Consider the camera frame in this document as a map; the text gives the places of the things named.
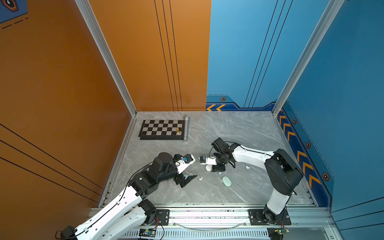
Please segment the white earbud charging case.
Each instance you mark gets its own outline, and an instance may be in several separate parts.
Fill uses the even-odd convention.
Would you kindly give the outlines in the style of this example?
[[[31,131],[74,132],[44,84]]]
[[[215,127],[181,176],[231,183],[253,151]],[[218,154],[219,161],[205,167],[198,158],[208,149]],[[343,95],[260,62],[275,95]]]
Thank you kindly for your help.
[[[206,171],[207,172],[211,172],[212,171],[212,167],[213,167],[212,165],[206,165],[206,167],[205,167]]]

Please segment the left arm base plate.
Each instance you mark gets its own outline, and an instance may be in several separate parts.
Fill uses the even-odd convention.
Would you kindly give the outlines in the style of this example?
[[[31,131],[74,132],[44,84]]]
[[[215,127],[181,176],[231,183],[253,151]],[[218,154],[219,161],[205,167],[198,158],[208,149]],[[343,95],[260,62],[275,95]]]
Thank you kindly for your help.
[[[169,209],[159,209],[156,210],[156,214],[153,218],[149,220],[147,225],[149,226],[155,226],[157,224],[164,226],[169,225],[170,220],[170,210]]]

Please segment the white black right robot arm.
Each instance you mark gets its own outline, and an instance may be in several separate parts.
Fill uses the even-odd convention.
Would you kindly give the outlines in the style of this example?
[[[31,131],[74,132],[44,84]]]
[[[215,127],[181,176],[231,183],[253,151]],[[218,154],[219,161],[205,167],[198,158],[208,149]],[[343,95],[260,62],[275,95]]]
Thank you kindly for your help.
[[[200,158],[209,172],[224,172],[227,164],[235,168],[236,163],[246,163],[267,171],[274,189],[263,209],[261,221],[268,225],[282,224],[288,216],[287,203],[304,177],[295,160],[283,149],[255,150],[238,143],[229,145],[221,138],[216,139],[212,147],[216,151],[212,156]]]

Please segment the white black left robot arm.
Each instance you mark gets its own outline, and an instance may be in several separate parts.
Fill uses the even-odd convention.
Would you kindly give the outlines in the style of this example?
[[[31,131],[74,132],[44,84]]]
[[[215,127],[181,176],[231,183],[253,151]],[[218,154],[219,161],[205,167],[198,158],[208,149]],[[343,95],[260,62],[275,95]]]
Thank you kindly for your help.
[[[77,227],[57,231],[57,240],[117,240],[127,231],[143,224],[157,223],[157,209],[148,200],[163,181],[172,180],[181,188],[195,176],[185,177],[184,170],[195,163],[193,155],[160,153],[138,170],[125,188],[107,206]]]

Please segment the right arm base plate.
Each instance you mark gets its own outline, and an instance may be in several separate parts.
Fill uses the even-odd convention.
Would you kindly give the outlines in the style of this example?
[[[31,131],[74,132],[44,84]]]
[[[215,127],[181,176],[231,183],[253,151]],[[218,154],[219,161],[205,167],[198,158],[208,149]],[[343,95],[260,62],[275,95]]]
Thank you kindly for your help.
[[[250,209],[248,215],[252,226],[290,226],[292,224],[287,208],[284,208],[278,215],[269,209]]]

